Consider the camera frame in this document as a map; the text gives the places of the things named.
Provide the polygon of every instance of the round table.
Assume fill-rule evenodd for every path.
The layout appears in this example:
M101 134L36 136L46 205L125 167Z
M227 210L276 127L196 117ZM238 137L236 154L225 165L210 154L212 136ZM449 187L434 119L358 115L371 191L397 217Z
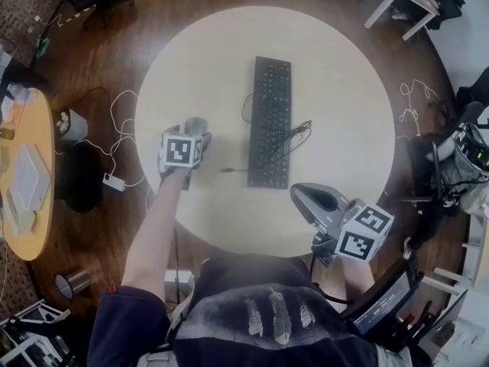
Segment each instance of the round table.
M139 93L138 155L157 191L162 131L191 116L207 119L213 141L193 172L189 191L182 193L179 223L232 252L303 255L310 252L316 231L292 203L289 190L248 188L245 172L219 171L248 166L250 125L241 118L241 107L253 92L256 56L292 63L292 126L313 122L309 140L290 155L289 187L325 184L349 198L376 203L394 151L393 116L384 86L348 38L288 9L220 11L173 38L153 62Z
M12 141L1 140L0 145L8 147L9 167L0 177L0 191L2 199L6 200L7 188L13 182L13 165L22 143L36 146L47 172L51 176L51 185L47 189L41 208L36 211L36 219L32 230L23 235L15 235L8 224L7 219L3 221L3 233L5 239L20 258L31 261L37 258L46 247L49 236L51 217L53 215L53 176L54 176L54 130L51 109L44 95L37 91L37 99L24 107L15 136Z

